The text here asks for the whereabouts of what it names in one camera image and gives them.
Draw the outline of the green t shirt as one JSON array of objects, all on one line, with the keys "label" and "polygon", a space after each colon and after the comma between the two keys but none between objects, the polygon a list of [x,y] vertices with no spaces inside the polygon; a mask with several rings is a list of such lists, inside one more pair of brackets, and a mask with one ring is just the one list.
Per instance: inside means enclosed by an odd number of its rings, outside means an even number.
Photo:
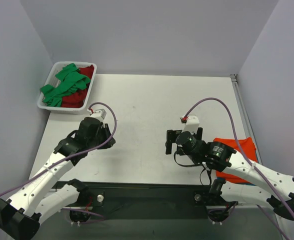
[{"label": "green t shirt", "polygon": [[47,107],[61,108],[64,96],[70,96],[77,89],[84,90],[87,87],[86,84],[91,82],[91,79],[79,73],[79,67],[74,63],[64,66],[55,77],[60,81],[58,86],[46,84],[40,89],[44,95],[43,102]]}]

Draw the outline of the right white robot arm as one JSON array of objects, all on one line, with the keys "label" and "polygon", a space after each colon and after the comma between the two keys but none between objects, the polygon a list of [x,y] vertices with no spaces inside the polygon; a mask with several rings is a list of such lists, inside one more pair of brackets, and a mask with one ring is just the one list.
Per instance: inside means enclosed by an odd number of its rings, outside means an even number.
[{"label": "right white robot arm", "polygon": [[171,155],[176,144],[175,156],[187,156],[191,167],[203,167],[207,173],[216,171],[234,175],[248,182],[247,185],[216,179],[211,182],[209,200],[214,204],[242,202],[273,209],[274,213],[294,221],[294,176],[282,174],[250,159],[240,151],[218,142],[202,140],[202,128],[197,133],[167,130],[165,153]]}]

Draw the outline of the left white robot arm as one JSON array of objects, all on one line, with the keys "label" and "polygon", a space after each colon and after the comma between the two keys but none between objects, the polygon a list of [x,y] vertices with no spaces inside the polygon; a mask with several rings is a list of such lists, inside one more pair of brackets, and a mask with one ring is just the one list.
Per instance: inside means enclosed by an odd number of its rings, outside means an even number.
[{"label": "left white robot arm", "polygon": [[65,206],[87,203],[92,194],[78,179],[68,181],[51,195],[47,193],[88,155],[89,149],[108,149],[115,144],[104,119],[96,113],[85,117],[77,130],[59,141],[49,159],[28,183],[7,200],[0,198],[0,229],[15,240],[30,240],[45,220]]}]

